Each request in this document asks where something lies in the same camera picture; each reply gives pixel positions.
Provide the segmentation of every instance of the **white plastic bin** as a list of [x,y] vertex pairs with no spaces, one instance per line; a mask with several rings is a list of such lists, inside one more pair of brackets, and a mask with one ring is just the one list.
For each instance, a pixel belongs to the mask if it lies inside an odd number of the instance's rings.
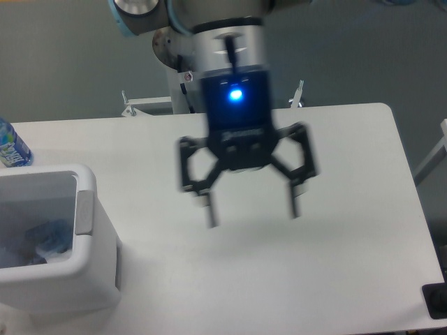
[[121,242],[98,200],[93,172],[84,165],[0,170],[3,254],[30,229],[57,220],[73,229],[71,255],[47,264],[14,266],[14,257],[7,267],[3,262],[0,302],[32,313],[115,305]]

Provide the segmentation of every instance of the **gray wall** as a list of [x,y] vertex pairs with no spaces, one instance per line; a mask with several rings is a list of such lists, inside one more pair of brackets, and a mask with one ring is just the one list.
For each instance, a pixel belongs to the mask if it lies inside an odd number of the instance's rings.
[[[316,0],[271,15],[266,26],[277,107],[299,79],[309,106],[387,103],[411,168],[441,137],[447,13],[433,1]],[[11,121],[116,117],[122,89],[131,98],[168,95],[151,40],[121,37],[105,0],[0,3],[0,114]],[[439,236],[446,176],[443,164],[419,188]]]

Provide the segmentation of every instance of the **table surface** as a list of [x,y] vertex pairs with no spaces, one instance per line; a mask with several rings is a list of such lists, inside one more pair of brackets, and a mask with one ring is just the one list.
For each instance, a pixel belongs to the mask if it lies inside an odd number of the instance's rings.
[[[203,115],[15,124],[36,165],[84,163],[124,243],[122,300],[88,313],[27,315],[0,306],[7,334],[361,334],[447,325],[421,286],[443,278],[390,109],[275,111],[305,121],[320,175],[288,216],[272,168],[225,173],[220,226],[178,191],[175,143]],[[285,142],[279,154],[299,163]],[[211,164],[205,152],[197,175]]]

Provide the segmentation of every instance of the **robotic arm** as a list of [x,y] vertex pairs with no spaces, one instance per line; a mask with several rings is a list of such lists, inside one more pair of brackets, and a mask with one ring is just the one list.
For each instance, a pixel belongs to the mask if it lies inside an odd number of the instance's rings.
[[[170,80],[174,113],[204,112],[206,138],[179,140],[182,190],[205,198],[210,226],[217,220],[212,186],[225,170],[272,165],[285,178],[292,216],[298,216],[298,187],[317,175],[308,130],[294,124],[277,130],[272,121],[270,83],[262,17],[273,10],[308,2],[293,0],[109,0],[126,35],[157,30],[156,56],[174,73]],[[176,103],[176,92],[184,104]],[[275,156],[281,139],[302,147],[304,165],[289,170]],[[192,180],[189,159],[207,147],[217,158],[205,180]]]

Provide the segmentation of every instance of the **blue led light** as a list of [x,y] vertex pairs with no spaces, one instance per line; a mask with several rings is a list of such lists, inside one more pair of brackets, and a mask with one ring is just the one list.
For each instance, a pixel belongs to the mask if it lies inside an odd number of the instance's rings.
[[229,98],[230,101],[238,102],[244,98],[244,94],[242,94],[242,91],[240,89],[234,89],[230,92]]

